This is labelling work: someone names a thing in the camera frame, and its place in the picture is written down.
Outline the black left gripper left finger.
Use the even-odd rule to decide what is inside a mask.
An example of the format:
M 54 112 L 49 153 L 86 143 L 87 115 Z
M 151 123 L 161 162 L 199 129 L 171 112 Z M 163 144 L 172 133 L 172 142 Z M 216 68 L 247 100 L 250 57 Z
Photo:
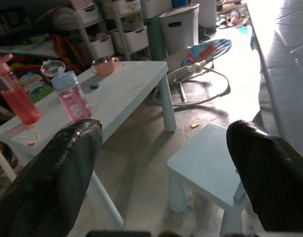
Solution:
M 102 143 L 95 119 L 58 131 L 1 196 L 0 237 L 67 237 Z

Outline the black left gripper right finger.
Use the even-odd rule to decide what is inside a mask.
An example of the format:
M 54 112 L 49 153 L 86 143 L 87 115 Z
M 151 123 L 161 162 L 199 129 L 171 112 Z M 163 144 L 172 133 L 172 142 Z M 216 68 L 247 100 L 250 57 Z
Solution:
M 271 232 L 303 232 L 303 157 L 254 122 L 227 128 L 227 148 L 254 212 Z

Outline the light blue kids stool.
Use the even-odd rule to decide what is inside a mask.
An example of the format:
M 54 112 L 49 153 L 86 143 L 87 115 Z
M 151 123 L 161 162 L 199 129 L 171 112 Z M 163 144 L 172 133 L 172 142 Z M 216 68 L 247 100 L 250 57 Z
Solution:
M 242 232 L 242 210 L 247 195 L 227 148 L 226 129 L 216 124 L 203 127 L 168 161 L 169 207 L 187 207 L 185 186 L 223 209 L 220 236 Z

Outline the tall pink lidded bottle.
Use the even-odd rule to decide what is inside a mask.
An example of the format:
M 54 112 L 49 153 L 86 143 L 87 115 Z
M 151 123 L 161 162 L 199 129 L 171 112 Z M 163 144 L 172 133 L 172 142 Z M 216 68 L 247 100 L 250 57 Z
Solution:
M 11 53 L 0 57 L 0 94 L 21 122 L 30 126 L 40 119 L 40 113 L 8 65 L 12 57 Z

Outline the pink bottle blue lid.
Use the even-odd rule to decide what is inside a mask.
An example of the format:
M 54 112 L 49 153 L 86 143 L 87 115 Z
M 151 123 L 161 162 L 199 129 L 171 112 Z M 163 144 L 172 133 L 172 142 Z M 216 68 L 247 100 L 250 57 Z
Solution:
M 90 106 L 74 71 L 67 71 L 64 62 L 50 59 L 42 64 L 40 71 L 51 78 L 52 86 L 71 121 L 76 122 L 91 117 Z

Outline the colourful toy mat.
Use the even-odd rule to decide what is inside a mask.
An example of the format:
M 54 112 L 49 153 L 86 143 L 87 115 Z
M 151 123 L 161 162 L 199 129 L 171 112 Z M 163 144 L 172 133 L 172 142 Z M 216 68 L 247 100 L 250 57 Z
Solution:
M 34 103 L 54 92 L 50 78 L 42 74 L 40 65 L 25 65 L 16 68 L 15 73 L 19 83 Z

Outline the large grey glossy panel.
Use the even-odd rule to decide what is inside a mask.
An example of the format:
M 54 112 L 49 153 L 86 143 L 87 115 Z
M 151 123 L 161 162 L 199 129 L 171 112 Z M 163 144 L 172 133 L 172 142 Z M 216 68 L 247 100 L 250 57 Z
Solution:
M 303 156 L 303 0 L 247 0 L 261 59 L 266 130 Z

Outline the light blue kids table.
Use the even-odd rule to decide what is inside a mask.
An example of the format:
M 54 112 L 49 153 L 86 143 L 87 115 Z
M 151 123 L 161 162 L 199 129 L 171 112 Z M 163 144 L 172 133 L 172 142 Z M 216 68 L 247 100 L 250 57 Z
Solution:
M 123 204 L 118 204 L 120 191 L 129 183 L 139 152 L 146 144 L 146 137 L 139 134 L 145 128 L 143 124 L 138 122 L 134 129 L 129 129 L 123 123 L 159 85 L 164 102 L 161 108 L 164 129 L 168 132 L 176 130 L 167 70 L 163 61 L 125 61 L 107 76 L 99 76 L 91 70 L 78 76 L 92 118 L 100 121 L 103 127 L 103 153 L 96 159 L 73 234 L 90 229 L 123 227 L 125 209 Z M 0 126 L 0 141 L 11 148 L 21 164 L 27 164 L 56 132 L 72 123 L 55 92 L 40 100 L 37 107 L 41 118 L 32 127 L 26 127 L 18 118 Z

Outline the pink cup steel inside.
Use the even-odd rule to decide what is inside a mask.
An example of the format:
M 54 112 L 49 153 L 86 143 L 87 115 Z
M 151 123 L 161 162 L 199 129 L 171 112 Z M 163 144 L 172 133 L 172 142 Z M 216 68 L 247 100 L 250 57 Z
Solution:
M 105 76 L 113 73 L 119 62 L 120 60 L 117 57 L 105 56 L 93 60 L 90 69 L 95 74 Z

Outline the orange brown bag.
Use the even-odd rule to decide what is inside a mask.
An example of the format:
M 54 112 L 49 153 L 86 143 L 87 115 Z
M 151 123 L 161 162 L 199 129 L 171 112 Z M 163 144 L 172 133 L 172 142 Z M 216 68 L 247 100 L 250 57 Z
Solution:
M 70 55 L 71 51 L 65 39 L 59 35 L 53 35 L 54 51 L 58 55 L 59 59 L 63 61 L 68 69 L 71 69 L 76 74 L 80 72 L 79 67 L 73 62 Z

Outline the white drawer rack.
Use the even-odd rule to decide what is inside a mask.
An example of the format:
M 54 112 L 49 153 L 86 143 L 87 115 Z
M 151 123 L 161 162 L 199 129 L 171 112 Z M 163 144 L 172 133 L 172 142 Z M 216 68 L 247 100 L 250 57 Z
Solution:
M 149 52 L 140 0 L 102 0 L 101 7 L 116 54 L 129 61 L 133 54 Z
M 114 55 L 110 34 L 94 0 L 70 0 L 75 11 L 69 31 L 77 31 L 93 59 Z

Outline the colourful baby bouncer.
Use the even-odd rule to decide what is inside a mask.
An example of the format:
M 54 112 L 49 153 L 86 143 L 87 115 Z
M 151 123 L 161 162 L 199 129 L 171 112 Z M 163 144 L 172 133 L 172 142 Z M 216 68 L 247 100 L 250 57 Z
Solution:
M 182 102 L 173 103 L 173 107 L 181 108 L 197 106 L 230 94 L 231 88 L 229 80 L 225 75 L 214 69 L 214 60 L 226 54 L 231 47 L 232 42 L 229 39 L 213 39 L 187 47 L 164 59 L 168 66 L 168 83 L 170 85 L 178 84 L 180 87 L 180 95 L 182 96 Z M 223 77 L 227 83 L 226 88 L 223 92 L 208 99 L 198 102 L 189 102 L 184 92 L 183 83 L 191 82 L 195 78 L 207 73 L 214 73 Z

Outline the white lidded storage bin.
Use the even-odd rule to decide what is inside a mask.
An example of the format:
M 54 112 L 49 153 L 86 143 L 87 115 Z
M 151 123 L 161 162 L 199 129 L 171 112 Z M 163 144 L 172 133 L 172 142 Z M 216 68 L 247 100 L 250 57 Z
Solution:
M 198 44 L 199 4 L 173 8 L 159 16 L 168 55 Z

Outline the green cylinder container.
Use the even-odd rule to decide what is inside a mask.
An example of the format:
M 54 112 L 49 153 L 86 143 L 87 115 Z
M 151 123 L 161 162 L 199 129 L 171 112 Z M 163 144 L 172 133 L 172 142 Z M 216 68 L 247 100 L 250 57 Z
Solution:
M 158 16 L 145 19 L 147 26 L 149 50 L 153 61 L 162 61 L 167 57 L 164 34 L 162 25 Z

